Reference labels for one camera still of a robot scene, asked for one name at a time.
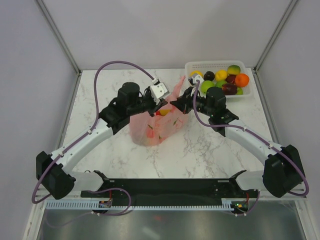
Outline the white plastic basket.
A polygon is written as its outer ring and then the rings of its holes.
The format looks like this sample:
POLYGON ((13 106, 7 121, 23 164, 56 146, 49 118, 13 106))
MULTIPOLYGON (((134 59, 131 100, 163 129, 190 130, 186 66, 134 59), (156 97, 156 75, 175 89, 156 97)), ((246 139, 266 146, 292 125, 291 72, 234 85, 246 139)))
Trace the white plastic basket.
POLYGON ((222 89, 227 99, 243 99, 252 95, 249 72, 239 60, 193 61, 185 64, 189 85, 200 80, 199 95, 204 97, 210 87, 222 89))

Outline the left aluminium frame post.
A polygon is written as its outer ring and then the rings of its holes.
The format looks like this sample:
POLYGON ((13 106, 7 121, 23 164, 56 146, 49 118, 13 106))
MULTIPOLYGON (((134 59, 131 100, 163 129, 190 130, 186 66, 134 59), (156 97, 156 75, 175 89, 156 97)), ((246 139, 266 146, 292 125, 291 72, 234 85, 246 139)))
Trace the left aluminium frame post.
POLYGON ((56 39, 59 47, 61 48, 64 56, 70 63, 71 67, 73 68, 74 72, 77 76, 81 74, 81 69, 79 68, 78 64, 76 63, 75 58, 73 57, 61 31, 59 30, 54 18, 52 17, 48 7, 45 4, 44 0, 35 0, 35 4, 37 5, 38 9, 40 10, 41 14, 43 15, 44 20, 49 26, 54 38, 56 39))

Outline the orange fake orange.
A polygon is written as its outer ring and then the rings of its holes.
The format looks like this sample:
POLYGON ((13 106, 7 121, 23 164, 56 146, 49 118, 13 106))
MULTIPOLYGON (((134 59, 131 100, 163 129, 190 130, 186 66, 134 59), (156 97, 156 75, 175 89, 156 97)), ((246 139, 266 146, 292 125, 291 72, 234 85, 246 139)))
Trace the orange fake orange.
POLYGON ((239 87, 239 88, 244 88, 246 87, 250 82, 250 78, 247 74, 240 73, 236 75, 234 79, 234 84, 239 87))

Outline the dark red fake apple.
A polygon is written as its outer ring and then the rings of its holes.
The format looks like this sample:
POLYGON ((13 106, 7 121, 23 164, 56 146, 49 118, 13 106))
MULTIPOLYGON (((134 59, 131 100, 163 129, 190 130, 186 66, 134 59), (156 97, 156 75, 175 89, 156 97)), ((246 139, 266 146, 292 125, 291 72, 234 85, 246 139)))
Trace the dark red fake apple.
POLYGON ((233 96, 238 93, 238 87, 232 83, 223 84, 221 89, 226 96, 233 96))

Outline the yellow fake fruit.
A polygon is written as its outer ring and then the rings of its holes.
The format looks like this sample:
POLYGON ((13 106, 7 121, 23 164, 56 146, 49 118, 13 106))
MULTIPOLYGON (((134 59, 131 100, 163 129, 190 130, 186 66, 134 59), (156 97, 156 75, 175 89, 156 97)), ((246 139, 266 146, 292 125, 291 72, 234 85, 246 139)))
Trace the yellow fake fruit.
POLYGON ((171 110, 170 109, 160 109, 158 112, 159 112, 159 115, 164 117, 166 116, 171 110))

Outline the yellow green fake mango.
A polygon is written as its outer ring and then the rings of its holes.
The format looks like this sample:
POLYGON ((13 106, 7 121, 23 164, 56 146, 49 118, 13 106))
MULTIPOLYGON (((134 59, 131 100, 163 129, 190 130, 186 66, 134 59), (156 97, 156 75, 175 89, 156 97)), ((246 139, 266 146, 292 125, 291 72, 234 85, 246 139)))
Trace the yellow green fake mango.
POLYGON ((241 73, 241 68, 238 65, 233 64, 227 68, 228 75, 238 75, 240 73, 241 73))

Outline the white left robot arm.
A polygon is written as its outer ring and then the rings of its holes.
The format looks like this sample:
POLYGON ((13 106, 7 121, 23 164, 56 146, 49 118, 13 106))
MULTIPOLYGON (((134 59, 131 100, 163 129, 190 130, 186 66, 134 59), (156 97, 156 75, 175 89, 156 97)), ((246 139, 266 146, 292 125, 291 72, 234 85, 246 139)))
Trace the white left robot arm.
POLYGON ((95 147, 111 138, 129 124, 130 118, 141 113, 154 116, 156 111, 167 104, 169 90, 163 82, 145 89, 140 96, 140 87, 126 82, 117 96, 102 111, 98 112, 93 125, 73 142, 48 154, 44 151, 36 156, 36 178, 56 200, 66 197, 76 186, 81 191, 93 191, 98 197, 105 197, 110 186, 104 175, 95 171, 75 176, 74 167, 95 147))

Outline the yellow fake apple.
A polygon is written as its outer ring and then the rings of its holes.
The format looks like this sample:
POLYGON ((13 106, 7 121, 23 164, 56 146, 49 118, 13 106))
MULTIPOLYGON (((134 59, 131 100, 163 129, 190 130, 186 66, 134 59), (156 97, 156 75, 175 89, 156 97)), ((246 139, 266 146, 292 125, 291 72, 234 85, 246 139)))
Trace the yellow fake apple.
POLYGON ((201 76, 202 78, 204 77, 203 73, 198 71, 198 70, 195 70, 195 71, 191 72, 189 76, 190 77, 195 77, 197 75, 201 76))

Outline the small green fake fruit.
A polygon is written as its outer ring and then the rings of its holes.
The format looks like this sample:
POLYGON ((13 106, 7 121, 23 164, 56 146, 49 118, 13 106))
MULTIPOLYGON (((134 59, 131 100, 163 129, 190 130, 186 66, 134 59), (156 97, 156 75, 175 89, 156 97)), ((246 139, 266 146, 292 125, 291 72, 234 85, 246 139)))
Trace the small green fake fruit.
POLYGON ((243 89, 241 87, 237 88, 237 93, 236 95, 243 95, 243 89))

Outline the green fake lime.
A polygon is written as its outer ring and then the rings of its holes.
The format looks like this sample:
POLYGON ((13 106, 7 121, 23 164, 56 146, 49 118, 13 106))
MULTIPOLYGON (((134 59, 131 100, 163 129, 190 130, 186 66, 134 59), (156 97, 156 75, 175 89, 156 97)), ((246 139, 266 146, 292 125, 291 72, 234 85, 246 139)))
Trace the green fake lime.
POLYGON ((221 80, 221 81, 217 81, 216 84, 215 84, 215 86, 216 86, 217 88, 222 88, 222 86, 223 86, 224 84, 227 84, 227 82, 226 82, 225 80, 221 80))

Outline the green fake apple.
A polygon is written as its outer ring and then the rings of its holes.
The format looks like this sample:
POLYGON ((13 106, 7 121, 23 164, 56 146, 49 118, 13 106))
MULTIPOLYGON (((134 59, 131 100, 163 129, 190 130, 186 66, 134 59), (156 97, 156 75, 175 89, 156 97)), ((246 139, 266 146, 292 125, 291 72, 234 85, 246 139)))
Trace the green fake apple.
POLYGON ((200 92, 203 93, 204 95, 207 93, 208 89, 211 87, 214 87, 215 83, 210 80, 205 80, 200 86, 200 92))

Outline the pink plastic bag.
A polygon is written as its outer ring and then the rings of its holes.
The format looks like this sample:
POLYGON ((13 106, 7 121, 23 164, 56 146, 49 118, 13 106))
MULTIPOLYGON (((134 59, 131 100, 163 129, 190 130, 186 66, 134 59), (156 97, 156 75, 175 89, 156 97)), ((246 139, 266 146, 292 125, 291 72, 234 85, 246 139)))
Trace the pink plastic bag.
POLYGON ((186 77, 180 78, 173 88, 172 93, 165 99, 167 105, 160 110, 170 110, 165 116, 152 117, 148 112, 134 115, 130 118, 129 134, 133 143, 140 146, 156 146, 167 138, 180 131, 189 120, 187 114, 183 114, 170 101, 175 101, 179 96, 186 77))

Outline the right aluminium frame post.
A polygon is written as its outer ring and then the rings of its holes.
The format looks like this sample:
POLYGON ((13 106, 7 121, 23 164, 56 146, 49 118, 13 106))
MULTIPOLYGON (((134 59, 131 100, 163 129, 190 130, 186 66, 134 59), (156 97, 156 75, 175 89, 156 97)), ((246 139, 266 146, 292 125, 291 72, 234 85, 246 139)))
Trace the right aluminium frame post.
POLYGON ((275 45, 276 41, 278 40, 279 36, 281 35, 283 29, 285 28, 287 22, 289 21, 290 17, 292 16, 295 8, 299 4, 300 0, 290 0, 289 4, 287 5, 285 11, 283 12, 278 24, 276 25, 271 37, 269 38, 265 48, 263 49, 260 57, 258 58, 257 63, 253 67, 253 71, 257 73, 259 69, 262 67, 263 63, 265 62, 268 54, 270 53, 271 49, 275 45))

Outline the aluminium frame post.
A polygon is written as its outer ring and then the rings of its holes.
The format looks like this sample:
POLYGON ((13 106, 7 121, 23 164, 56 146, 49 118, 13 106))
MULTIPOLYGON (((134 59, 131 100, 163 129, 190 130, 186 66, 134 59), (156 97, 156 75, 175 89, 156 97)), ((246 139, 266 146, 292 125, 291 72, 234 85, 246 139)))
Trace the aluminium frame post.
POLYGON ((278 24, 276 25, 271 37, 269 38, 265 48, 263 49, 260 57, 258 58, 257 63, 253 67, 253 71, 257 73, 259 69, 262 67, 263 63, 265 62, 268 54, 270 53, 271 49, 275 45, 276 41, 278 40, 279 36, 281 35, 283 29, 285 28, 287 22, 289 21, 290 17, 292 16, 295 8, 299 4, 300 0, 290 0, 289 4, 287 5, 285 11, 283 12, 278 24))
POLYGON ((54 18, 52 17, 48 7, 45 4, 44 0, 35 0, 35 4, 37 5, 38 9, 40 10, 41 14, 43 15, 44 20, 49 26, 54 38, 56 39, 59 47, 61 48, 64 56, 70 63, 71 67, 73 68, 74 72, 77 76, 81 74, 81 69, 79 68, 78 64, 76 63, 75 58, 73 57, 61 31, 59 30, 54 18))

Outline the dark purple fake fruit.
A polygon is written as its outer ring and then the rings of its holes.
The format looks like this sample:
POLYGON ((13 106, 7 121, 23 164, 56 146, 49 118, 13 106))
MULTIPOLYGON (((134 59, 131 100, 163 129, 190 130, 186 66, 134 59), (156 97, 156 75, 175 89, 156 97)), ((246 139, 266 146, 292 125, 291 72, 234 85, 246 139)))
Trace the dark purple fake fruit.
POLYGON ((212 71, 207 71, 204 76, 203 76, 203 79, 205 81, 214 81, 215 80, 215 73, 212 72, 212 71))

